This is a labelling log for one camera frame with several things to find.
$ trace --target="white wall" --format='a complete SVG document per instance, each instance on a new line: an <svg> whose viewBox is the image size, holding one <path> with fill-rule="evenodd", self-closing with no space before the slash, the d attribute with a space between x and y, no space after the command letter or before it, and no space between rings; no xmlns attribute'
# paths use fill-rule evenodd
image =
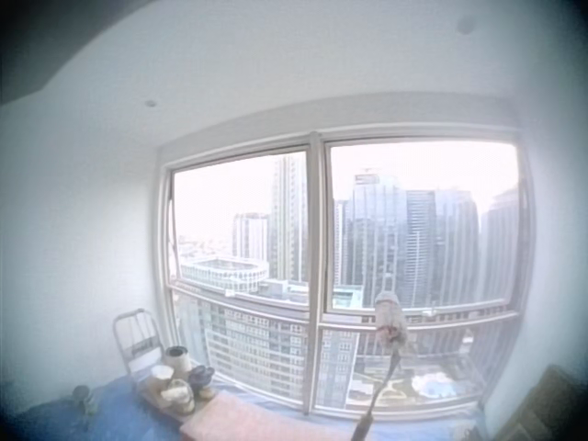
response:
<svg viewBox="0 0 588 441"><path fill-rule="evenodd" d="M588 58L579 28L560 24L544 27L551 44L514 100L535 181L536 253L521 331L485 407L491 436L548 365L588 379Z"/></svg>
<svg viewBox="0 0 588 441"><path fill-rule="evenodd" d="M42 91L0 110L8 412L123 375L112 319L154 308L155 152L59 103Z"/></svg>

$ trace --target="building facade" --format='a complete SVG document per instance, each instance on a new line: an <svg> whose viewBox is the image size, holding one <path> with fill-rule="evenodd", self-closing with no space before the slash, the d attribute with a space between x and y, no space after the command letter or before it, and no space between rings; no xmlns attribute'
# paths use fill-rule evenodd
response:
<svg viewBox="0 0 588 441"><path fill-rule="evenodd" d="M284 308L288 305L308 304L307 284L262 280L266 267L261 263L259 267L252 267L247 260L238 265L234 257L209 256L206 259L187 264L196 266L197 270L190 271L187 267L183 270L185 277L198 287L200 295L211 299L226 297L227 280L241 280L247 268L249 275L245 279L251 283L249 291L242 294L275 301L274 304L256 305L257 310L285 315ZM215 269L212 273L206 270L211 267ZM234 268L233 274L228 272L229 267ZM361 287L341 287L334 291L338 301L355 305L361 305L361 294ZM224 301L242 301L239 293L230 297ZM179 297L177 310L182 342L198 362L213 366L222 375L262 392L293 401L302 400L308 343L306 325L289 322L288 318L267 319L189 296ZM305 313L305 308L298 308L290 315L302 319ZM342 408L354 371L357 335L326 333L322 341L317 404Z"/></svg>
<svg viewBox="0 0 588 441"><path fill-rule="evenodd" d="M304 154L275 159L269 215L270 276L308 281L308 196Z"/></svg>
<svg viewBox="0 0 588 441"><path fill-rule="evenodd" d="M232 221L232 255L267 261L268 216L240 213Z"/></svg>

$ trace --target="ceiling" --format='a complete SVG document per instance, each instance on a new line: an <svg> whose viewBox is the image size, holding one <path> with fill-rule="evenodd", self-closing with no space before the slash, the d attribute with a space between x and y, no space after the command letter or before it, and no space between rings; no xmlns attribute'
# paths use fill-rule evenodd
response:
<svg viewBox="0 0 588 441"><path fill-rule="evenodd" d="M25 99L158 146L228 119L330 96L510 96L549 47L539 15L520 6L526 2L143 4L71 51ZM469 35L458 31L463 17L474 17Z"/></svg>

